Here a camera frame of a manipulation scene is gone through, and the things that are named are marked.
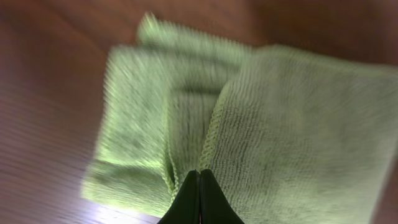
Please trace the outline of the light green microfiber cloth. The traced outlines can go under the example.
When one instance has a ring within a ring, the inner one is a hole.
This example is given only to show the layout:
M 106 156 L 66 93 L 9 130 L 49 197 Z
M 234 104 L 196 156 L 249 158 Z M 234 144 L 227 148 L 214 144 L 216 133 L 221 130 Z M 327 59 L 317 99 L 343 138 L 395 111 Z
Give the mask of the light green microfiber cloth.
M 282 45 L 252 49 L 145 15 L 109 51 L 82 183 L 163 217 L 212 171 L 244 223 L 370 223 L 395 163 L 397 68 Z

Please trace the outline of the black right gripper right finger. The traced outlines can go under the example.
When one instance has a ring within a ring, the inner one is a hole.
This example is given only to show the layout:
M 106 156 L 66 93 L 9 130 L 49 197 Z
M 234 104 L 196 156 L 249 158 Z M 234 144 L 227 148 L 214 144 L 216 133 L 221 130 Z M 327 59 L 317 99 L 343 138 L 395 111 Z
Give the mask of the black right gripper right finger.
M 200 173 L 201 224 L 244 224 L 228 203 L 213 173 Z

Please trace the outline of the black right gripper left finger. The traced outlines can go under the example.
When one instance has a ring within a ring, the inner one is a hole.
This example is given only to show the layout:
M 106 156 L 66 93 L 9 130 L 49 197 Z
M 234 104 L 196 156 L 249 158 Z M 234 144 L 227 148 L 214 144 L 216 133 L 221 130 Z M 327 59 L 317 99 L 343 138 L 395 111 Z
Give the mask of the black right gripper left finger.
M 200 223 L 200 174 L 190 171 L 167 213 L 158 224 Z

